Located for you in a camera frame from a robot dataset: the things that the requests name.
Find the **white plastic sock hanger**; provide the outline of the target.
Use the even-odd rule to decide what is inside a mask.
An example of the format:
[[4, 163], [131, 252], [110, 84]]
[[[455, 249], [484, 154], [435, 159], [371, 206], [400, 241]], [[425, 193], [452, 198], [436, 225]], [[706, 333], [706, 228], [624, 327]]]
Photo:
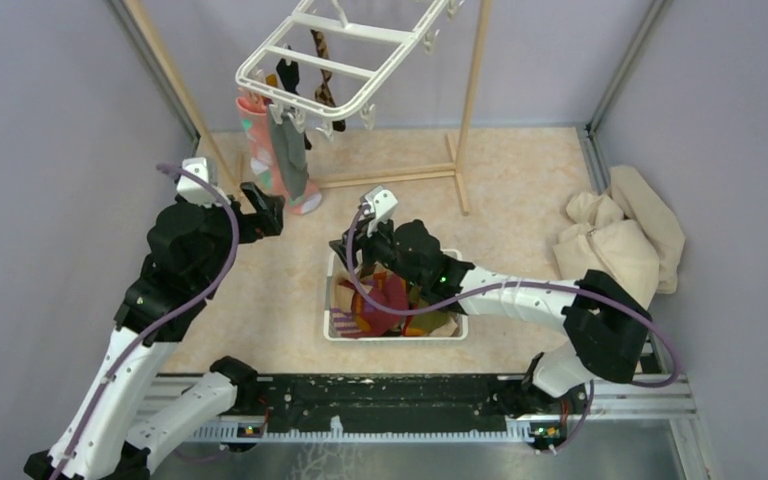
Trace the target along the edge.
[[[235, 82], [242, 91], [266, 98], [267, 109], [276, 123], [290, 120], [299, 132], [304, 131], [311, 120], [318, 119], [317, 130], [331, 140], [333, 123], [354, 116], [371, 130], [376, 121], [374, 95], [416, 49], [428, 55], [434, 51], [439, 35], [435, 27], [438, 19], [444, 16], [452, 20], [463, 3], [421, 1], [419, 5], [420, 13], [414, 25], [399, 29], [358, 23], [347, 15], [339, 1], [327, 1], [323, 11], [317, 9], [315, 1], [301, 1], [239, 65]], [[375, 47], [387, 54], [381, 61], [369, 63], [335, 57], [331, 53], [307, 53], [290, 41], [293, 33], [311, 30], [324, 34], [329, 47], [339, 40], [347, 40], [351, 47]], [[354, 93], [330, 106], [297, 89], [290, 90], [283, 85], [273, 87], [266, 82], [265, 67], [269, 60], [345, 77], [355, 83]]]

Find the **grey sock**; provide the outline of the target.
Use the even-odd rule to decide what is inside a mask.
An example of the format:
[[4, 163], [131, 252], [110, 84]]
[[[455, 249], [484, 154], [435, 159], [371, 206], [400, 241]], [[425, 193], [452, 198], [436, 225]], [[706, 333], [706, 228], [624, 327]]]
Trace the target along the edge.
[[290, 200], [297, 202], [305, 194], [309, 172], [304, 135], [296, 130], [289, 116], [283, 113], [282, 122], [278, 123], [269, 115], [269, 134], [282, 182]]

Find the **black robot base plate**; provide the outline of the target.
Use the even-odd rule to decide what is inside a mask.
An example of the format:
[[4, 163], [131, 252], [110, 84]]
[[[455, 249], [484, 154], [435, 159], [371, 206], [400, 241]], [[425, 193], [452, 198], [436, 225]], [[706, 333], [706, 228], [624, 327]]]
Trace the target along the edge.
[[587, 384], [559, 398], [520, 374], [261, 377], [252, 403], [193, 438], [233, 451], [258, 443], [523, 443], [560, 447], [592, 402]]

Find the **olive green striped sock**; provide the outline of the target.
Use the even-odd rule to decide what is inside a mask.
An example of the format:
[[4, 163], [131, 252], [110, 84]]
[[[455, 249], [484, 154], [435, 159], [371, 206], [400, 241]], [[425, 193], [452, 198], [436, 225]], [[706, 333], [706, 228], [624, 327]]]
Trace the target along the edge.
[[[408, 290], [410, 310], [423, 309], [430, 303], [420, 296], [420, 288], [413, 286]], [[453, 337], [459, 326], [455, 317], [447, 311], [434, 310], [428, 313], [410, 315], [404, 321], [402, 334], [406, 337]]]

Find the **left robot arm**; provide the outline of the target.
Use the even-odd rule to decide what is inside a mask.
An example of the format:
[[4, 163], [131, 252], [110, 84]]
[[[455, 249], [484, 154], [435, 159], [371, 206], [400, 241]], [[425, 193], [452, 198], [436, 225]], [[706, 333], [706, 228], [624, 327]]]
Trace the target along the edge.
[[209, 419], [252, 411], [256, 371], [223, 357], [187, 392], [145, 421], [138, 409], [160, 367], [213, 298], [242, 244], [277, 236], [284, 201], [251, 182], [252, 205], [182, 179], [149, 230], [149, 254], [114, 317], [102, 364], [60, 439], [24, 465], [33, 479], [147, 479]]

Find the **white plastic basket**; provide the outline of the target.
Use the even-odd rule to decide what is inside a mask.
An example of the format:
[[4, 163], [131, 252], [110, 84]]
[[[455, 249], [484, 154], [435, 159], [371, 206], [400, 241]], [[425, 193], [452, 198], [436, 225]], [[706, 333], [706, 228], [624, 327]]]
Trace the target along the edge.
[[[381, 265], [360, 278], [363, 289], [377, 302], [392, 308], [417, 310], [429, 303], [419, 289]], [[337, 255], [328, 255], [322, 333], [332, 342], [457, 341], [468, 335], [463, 314], [434, 311], [422, 315], [393, 315], [374, 308], [350, 281]]]

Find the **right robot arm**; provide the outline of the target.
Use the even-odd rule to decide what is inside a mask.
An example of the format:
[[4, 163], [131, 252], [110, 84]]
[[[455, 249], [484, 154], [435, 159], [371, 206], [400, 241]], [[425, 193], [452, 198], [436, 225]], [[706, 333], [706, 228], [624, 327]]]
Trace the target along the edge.
[[633, 382], [651, 316], [608, 273], [588, 269], [564, 281], [503, 275], [444, 252], [420, 220], [399, 227], [386, 222], [373, 233], [368, 225], [361, 221], [329, 243], [349, 275], [348, 314], [503, 316], [564, 335], [564, 344], [535, 357], [529, 368], [523, 398], [536, 412], [550, 411], [571, 388], [591, 380]]

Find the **maroon striped beige sock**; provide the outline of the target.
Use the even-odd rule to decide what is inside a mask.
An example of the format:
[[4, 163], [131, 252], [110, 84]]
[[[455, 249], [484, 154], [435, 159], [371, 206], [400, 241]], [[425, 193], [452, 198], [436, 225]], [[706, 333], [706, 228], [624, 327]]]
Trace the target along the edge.
[[399, 277], [379, 272], [360, 280], [358, 290], [347, 275], [336, 275], [330, 290], [331, 319], [336, 333], [345, 338], [381, 337], [400, 326], [402, 315], [382, 311], [370, 304], [361, 294], [389, 309], [408, 310], [406, 283]]

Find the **pink patterned sock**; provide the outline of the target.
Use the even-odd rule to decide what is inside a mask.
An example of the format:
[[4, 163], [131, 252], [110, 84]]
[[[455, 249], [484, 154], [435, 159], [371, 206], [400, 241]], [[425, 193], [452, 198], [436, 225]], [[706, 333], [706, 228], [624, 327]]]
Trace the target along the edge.
[[268, 116], [272, 114], [268, 106], [251, 94], [238, 96], [236, 106], [248, 141], [249, 164], [263, 189], [269, 194], [281, 195], [285, 199], [285, 206], [293, 214], [306, 215], [317, 209], [322, 195], [310, 176], [304, 196], [297, 202], [289, 198], [270, 139]]

